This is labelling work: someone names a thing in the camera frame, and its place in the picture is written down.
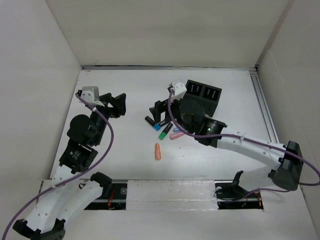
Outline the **white foam block front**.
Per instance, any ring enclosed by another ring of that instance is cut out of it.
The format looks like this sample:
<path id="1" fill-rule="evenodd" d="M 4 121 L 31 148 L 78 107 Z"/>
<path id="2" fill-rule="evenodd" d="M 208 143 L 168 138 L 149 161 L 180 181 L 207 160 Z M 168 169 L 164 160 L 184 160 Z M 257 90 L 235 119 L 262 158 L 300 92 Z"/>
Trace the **white foam block front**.
<path id="1" fill-rule="evenodd" d="M 126 210 L 190 212 L 215 211 L 213 180 L 129 180 Z"/>

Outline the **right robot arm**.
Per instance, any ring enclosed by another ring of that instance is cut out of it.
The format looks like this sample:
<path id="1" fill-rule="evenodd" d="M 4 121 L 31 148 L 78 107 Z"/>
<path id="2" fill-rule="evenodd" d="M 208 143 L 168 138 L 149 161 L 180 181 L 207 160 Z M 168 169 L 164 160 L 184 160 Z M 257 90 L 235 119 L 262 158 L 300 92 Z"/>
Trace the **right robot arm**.
<path id="1" fill-rule="evenodd" d="M 264 164 L 262 168 L 235 174 L 231 184 L 235 196 L 243 197 L 250 190 L 271 184 L 286 191 L 297 190 L 304 165 L 299 144 L 272 143 L 235 131 L 224 122 L 212 119 L 216 106 L 214 101 L 184 97 L 157 101 L 149 111 L 156 123 L 161 122 L 164 113 L 167 122 L 173 121 L 204 146 L 229 150 Z"/>

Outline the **blue cap black highlighter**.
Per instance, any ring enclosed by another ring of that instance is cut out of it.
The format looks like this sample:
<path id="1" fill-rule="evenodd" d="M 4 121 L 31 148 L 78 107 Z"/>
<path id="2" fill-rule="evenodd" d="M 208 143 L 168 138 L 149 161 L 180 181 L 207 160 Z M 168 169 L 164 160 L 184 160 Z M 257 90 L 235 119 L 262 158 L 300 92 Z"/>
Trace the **blue cap black highlighter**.
<path id="1" fill-rule="evenodd" d="M 146 116 L 144 118 L 147 123 L 149 123 L 156 131 L 159 131 L 161 129 L 161 126 L 157 124 L 154 120 L 152 120 L 149 116 Z"/>

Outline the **pink translucent marker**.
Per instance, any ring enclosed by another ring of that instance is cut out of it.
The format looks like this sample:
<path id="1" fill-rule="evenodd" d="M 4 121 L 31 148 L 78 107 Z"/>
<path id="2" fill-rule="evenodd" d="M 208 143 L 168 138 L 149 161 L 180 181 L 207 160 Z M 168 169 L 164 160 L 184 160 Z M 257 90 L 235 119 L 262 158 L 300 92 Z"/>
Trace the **pink translucent marker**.
<path id="1" fill-rule="evenodd" d="M 175 139 L 178 139 L 178 138 L 180 138 L 180 137 L 182 137 L 182 136 L 184 136 L 185 134 L 183 133 L 183 132 L 181 132 L 181 131 L 179 131 L 179 132 L 174 132 L 174 133 L 172 133 L 170 136 L 169 136 L 169 138 L 171 139 L 171 140 L 175 140 Z"/>

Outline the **aluminium rail back edge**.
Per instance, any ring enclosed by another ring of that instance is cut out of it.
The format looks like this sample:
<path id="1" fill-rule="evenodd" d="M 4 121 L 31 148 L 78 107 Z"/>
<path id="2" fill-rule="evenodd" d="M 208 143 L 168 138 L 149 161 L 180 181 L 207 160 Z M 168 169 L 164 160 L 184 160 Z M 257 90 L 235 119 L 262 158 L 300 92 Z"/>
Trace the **aluminium rail back edge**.
<path id="1" fill-rule="evenodd" d="M 256 71 L 256 67 L 201 67 L 201 66 L 163 66 L 163 65 L 83 65 L 82 70 L 194 70 L 194 69 L 215 69 L 215 70 L 239 70 Z"/>

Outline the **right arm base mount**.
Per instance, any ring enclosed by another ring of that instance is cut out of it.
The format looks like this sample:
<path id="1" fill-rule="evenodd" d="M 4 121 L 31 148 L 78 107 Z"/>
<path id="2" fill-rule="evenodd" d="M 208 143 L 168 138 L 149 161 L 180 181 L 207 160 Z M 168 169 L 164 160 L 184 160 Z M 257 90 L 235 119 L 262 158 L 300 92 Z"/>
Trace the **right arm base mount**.
<path id="1" fill-rule="evenodd" d="M 264 208 L 259 192 L 248 195 L 249 192 L 239 186 L 243 172 L 243 170 L 238 171 L 232 181 L 215 182 L 213 196 L 217 199 L 219 210 L 262 210 Z"/>

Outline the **black two-compartment organizer box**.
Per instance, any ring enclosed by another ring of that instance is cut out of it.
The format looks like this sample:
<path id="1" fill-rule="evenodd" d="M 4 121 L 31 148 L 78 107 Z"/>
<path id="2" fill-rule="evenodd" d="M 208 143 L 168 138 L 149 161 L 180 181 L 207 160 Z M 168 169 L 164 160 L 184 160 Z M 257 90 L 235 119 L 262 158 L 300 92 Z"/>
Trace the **black two-compartment organizer box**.
<path id="1" fill-rule="evenodd" d="M 205 114 L 212 117 L 219 104 L 222 89 L 188 79 L 184 99 L 193 100 L 205 108 Z"/>

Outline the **aluminium rail right side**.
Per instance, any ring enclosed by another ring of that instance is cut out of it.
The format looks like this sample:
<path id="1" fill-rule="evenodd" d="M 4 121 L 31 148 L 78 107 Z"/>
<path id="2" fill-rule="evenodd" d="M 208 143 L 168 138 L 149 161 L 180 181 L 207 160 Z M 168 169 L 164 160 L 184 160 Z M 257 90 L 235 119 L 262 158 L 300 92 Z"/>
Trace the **aluminium rail right side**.
<path id="1" fill-rule="evenodd" d="M 279 138 L 278 138 L 275 125 L 273 123 L 273 119 L 272 119 L 261 83 L 259 80 L 258 73 L 256 70 L 250 70 L 249 76 L 252 81 L 252 85 L 253 85 L 253 88 L 257 97 L 257 101 L 264 119 L 265 126 L 267 128 L 269 138 L 273 143 L 279 143 Z"/>

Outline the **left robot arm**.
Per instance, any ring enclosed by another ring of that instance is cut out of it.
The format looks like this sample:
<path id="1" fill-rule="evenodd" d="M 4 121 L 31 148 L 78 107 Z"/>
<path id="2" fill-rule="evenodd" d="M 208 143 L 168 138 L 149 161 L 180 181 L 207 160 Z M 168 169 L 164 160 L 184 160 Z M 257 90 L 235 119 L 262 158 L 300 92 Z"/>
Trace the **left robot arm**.
<path id="1" fill-rule="evenodd" d="M 65 227 L 90 203 L 98 198 L 107 198 L 112 191 L 112 179 L 96 172 L 74 195 L 77 179 L 97 166 L 94 149 L 101 143 L 110 118 L 119 118 L 126 113 L 126 94 L 113 97 L 102 96 L 92 90 L 79 90 L 75 96 L 91 115 L 79 114 L 69 125 L 67 146 L 59 159 L 50 187 L 33 198 L 37 201 L 32 212 L 24 219 L 13 219 L 13 230 L 29 240 L 61 240 Z"/>

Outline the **green cap black highlighter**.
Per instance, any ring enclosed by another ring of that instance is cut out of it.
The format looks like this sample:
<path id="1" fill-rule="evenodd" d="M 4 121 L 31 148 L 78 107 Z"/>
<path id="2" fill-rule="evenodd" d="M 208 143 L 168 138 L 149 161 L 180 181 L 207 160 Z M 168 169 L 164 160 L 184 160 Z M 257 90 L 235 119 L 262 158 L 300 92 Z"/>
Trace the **green cap black highlighter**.
<path id="1" fill-rule="evenodd" d="M 173 124 L 171 122 L 169 122 L 165 126 L 164 130 L 160 133 L 158 138 L 162 141 L 167 136 L 168 132 L 172 129 L 172 127 L 173 127 Z"/>

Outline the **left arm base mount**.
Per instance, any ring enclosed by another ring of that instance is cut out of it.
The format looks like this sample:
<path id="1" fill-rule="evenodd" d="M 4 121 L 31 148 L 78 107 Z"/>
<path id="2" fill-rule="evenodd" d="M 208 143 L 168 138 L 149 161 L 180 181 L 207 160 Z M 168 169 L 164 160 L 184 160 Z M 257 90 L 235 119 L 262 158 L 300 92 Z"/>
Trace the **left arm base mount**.
<path id="1" fill-rule="evenodd" d="M 117 211 L 126 209 L 128 193 L 127 180 L 112 180 L 107 175 L 96 172 L 90 179 L 84 179 L 79 183 L 78 188 L 82 189 L 89 180 L 98 180 L 99 184 L 102 183 L 103 190 L 101 196 L 92 201 L 85 210 Z"/>

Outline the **orange translucent marker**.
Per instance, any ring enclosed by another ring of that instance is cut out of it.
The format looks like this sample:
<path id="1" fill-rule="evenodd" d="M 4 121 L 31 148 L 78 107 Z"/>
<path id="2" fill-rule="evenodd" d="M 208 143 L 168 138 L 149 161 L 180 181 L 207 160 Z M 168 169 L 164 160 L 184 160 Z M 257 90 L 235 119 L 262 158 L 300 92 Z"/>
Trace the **orange translucent marker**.
<path id="1" fill-rule="evenodd" d="M 155 159 L 157 161 L 162 158 L 161 148 L 160 148 L 160 144 L 159 143 L 156 143 L 155 146 L 154 146 L 154 156 L 155 156 Z"/>

